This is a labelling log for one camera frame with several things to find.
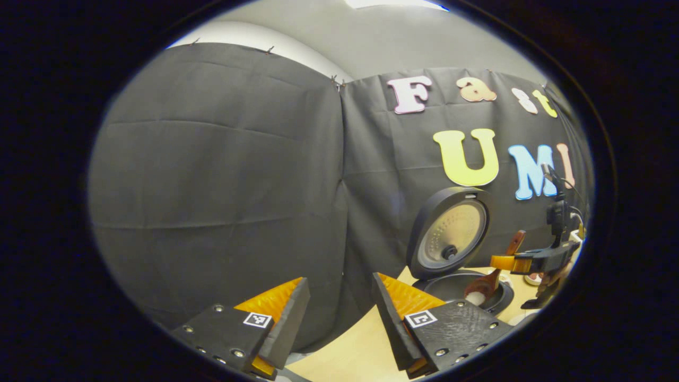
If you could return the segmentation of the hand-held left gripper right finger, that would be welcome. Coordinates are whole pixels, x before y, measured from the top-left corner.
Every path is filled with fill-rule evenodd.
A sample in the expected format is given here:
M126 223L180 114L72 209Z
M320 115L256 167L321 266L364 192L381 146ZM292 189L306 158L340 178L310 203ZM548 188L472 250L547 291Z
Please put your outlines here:
M398 370L410 379L478 358L514 329L465 299L444 302L381 273L371 293Z

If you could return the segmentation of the black backdrop cloth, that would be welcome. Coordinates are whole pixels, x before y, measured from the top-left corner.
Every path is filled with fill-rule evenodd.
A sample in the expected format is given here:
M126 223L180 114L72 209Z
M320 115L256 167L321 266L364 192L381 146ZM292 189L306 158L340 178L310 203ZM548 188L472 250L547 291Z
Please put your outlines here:
M517 230L553 240L549 163L588 215L582 123L554 87L487 68L388 72L338 89L326 75L230 44L169 48L114 100L95 141L88 208L110 272L172 331L213 304L305 276L295 352L373 307L371 276L399 276L416 215L441 189L489 194L486 265Z

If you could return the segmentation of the dark wooden spoon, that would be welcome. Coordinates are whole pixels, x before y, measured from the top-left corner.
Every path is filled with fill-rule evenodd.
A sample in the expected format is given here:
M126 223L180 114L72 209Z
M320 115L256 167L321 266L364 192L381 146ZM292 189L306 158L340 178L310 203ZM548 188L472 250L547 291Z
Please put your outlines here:
M524 230L519 230L514 237L512 237L511 243L503 255L513 256L516 254L517 250L521 246L526 236ZM497 288L499 287L499 276L501 270L495 269L486 276L480 276L473 282L471 282L465 289L464 297L470 292L482 292L485 293L486 300L493 296Z

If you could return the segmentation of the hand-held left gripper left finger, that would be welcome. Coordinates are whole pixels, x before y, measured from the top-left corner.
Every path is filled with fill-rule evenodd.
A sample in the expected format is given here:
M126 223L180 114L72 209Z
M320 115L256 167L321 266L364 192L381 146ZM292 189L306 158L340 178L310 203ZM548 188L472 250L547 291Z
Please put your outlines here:
M308 279L301 276L236 306L214 303L171 336L224 367L274 380L286 365L309 300Z

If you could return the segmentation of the large ceiling light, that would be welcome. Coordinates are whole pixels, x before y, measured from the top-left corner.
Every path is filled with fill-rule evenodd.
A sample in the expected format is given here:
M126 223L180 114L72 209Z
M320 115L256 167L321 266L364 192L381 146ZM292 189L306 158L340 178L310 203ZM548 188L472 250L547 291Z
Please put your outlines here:
M354 9L362 9L378 6L399 6L399 7L421 7L437 11L450 12L448 8L439 3L429 2L429 0L344 0L344 2Z

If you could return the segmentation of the black silver rice cooker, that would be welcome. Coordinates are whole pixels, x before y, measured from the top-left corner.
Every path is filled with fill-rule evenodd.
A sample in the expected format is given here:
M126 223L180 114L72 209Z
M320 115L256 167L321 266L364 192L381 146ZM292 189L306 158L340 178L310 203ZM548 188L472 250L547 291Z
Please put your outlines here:
M494 213L490 193L456 186L424 202L414 220L406 264L414 287L445 302L465 299L465 289L482 274L464 271L481 251Z

